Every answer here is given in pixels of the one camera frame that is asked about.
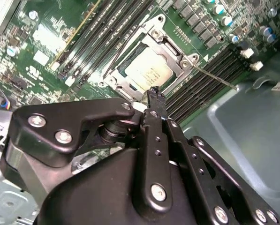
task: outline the motherboard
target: motherboard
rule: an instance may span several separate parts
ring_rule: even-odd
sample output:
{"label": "motherboard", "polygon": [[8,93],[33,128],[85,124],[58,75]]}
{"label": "motherboard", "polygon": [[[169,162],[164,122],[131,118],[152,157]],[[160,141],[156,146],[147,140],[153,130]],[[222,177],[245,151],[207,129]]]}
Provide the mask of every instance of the motherboard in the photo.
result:
{"label": "motherboard", "polygon": [[181,123],[279,48],[280,0],[1,0],[1,107],[160,86]]}

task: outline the black chip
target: black chip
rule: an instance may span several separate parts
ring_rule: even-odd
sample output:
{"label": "black chip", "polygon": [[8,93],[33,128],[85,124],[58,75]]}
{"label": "black chip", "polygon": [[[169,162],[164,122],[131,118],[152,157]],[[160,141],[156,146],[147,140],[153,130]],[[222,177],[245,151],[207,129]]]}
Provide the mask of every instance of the black chip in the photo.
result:
{"label": "black chip", "polygon": [[205,29],[205,25],[199,22],[197,26],[193,29],[197,34],[201,33]]}
{"label": "black chip", "polygon": [[69,34],[67,34],[67,33],[64,33],[64,34],[63,34],[63,39],[64,39],[64,40],[66,40],[68,37],[69,37]]}
{"label": "black chip", "polygon": [[259,51],[261,51],[261,50],[263,49],[263,47],[264,47],[263,44],[259,44],[259,45],[257,46],[257,49],[258,49]]}
{"label": "black chip", "polygon": [[215,25],[213,23],[210,23],[208,26],[207,26],[207,29],[211,30],[215,27]]}
{"label": "black chip", "polygon": [[10,45],[10,46],[17,46],[18,44],[19,44],[19,41],[14,38],[11,38],[8,42],[8,45]]}
{"label": "black chip", "polygon": [[43,104],[43,102],[38,99],[37,97],[33,97],[32,100],[30,101],[30,104],[31,105],[40,105],[40,104]]}
{"label": "black chip", "polygon": [[235,35],[240,35],[242,33],[242,28],[241,27],[237,27],[235,30],[234,30],[234,34]]}
{"label": "black chip", "polygon": [[256,34],[256,33],[252,30],[251,32],[248,33],[248,37],[254,37],[255,34]]}
{"label": "black chip", "polygon": [[22,35],[21,35],[21,38],[23,40],[25,40],[27,37],[28,37],[28,34],[26,32],[23,32]]}
{"label": "black chip", "polygon": [[199,7],[199,8],[195,11],[195,13],[198,15],[198,14],[201,13],[202,11],[203,11],[202,8]]}
{"label": "black chip", "polygon": [[213,33],[214,37],[218,36],[220,34],[219,31],[216,31],[215,33]]}
{"label": "black chip", "polygon": [[18,29],[16,34],[17,34],[18,36],[21,36],[21,35],[22,35],[22,33],[23,33],[23,30]]}
{"label": "black chip", "polygon": [[244,23],[242,24],[242,28],[244,28],[244,27],[246,27],[246,26],[247,26],[247,23],[244,22]]}

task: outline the capacitor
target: capacitor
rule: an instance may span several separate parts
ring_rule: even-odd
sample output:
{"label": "capacitor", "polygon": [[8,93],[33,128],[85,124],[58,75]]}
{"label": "capacitor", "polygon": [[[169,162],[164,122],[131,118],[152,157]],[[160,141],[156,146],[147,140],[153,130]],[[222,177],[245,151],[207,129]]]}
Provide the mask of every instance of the capacitor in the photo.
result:
{"label": "capacitor", "polygon": [[221,20],[222,26],[230,26],[233,22],[232,17],[230,16],[224,16]]}
{"label": "capacitor", "polygon": [[209,4],[209,3],[214,3],[215,0],[204,0],[205,3]]}
{"label": "capacitor", "polygon": [[234,34],[230,34],[229,35],[229,37],[228,37],[228,39],[229,39],[229,41],[231,42],[231,43],[237,43],[238,41],[239,41],[239,37],[238,36],[236,36],[236,35],[234,35]]}
{"label": "capacitor", "polygon": [[220,15],[222,13],[224,13],[224,6],[223,5],[215,5],[214,8],[213,8],[213,13],[215,15]]}
{"label": "capacitor", "polygon": [[13,47],[13,46],[9,46],[7,48],[7,54],[10,56],[10,57],[15,57],[17,54],[20,53],[20,50],[18,47]]}
{"label": "capacitor", "polygon": [[258,32],[260,35],[267,37],[272,34],[272,29],[270,27],[261,26]]}
{"label": "capacitor", "polygon": [[266,41],[266,42],[268,42],[268,43],[272,43],[272,42],[274,42],[275,40],[276,40],[276,36],[275,36],[275,34],[270,34],[269,36],[264,36],[263,37],[263,40],[264,41]]}
{"label": "capacitor", "polygon": [[28,13],[28,17],[32,20],[38,20],[38,13],[32,10]]}

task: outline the blue capacitor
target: blue capacitor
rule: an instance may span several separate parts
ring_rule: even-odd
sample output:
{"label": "blue capacitor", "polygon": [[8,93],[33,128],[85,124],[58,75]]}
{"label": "blue capacitor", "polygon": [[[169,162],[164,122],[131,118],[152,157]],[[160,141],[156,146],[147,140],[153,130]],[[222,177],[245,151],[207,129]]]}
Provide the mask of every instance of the blue capacitor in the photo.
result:
{"label": "blue capacitor", "polygon": [[268,43],[272,43],[272,42],[274,42],[275,40],[276,40],[276,36],[275,36],[275,34],[270,34],[269,36],[264,36],[263,37],[263,40],[264,41],[266,41],[266,42],[268,42]]}

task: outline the hole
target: hole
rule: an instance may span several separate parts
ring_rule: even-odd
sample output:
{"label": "hole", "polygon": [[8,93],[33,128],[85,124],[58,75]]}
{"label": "hole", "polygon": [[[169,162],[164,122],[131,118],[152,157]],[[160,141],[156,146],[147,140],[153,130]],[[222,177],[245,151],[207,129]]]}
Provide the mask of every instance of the hole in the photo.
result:
{"label": "hole", "polygon": [[162,155],[162,153],[160,152],[160,150],[156,150],[156,151],[155,151],[155,154],[156,154],[157,156],[161,156],[161,155]]}

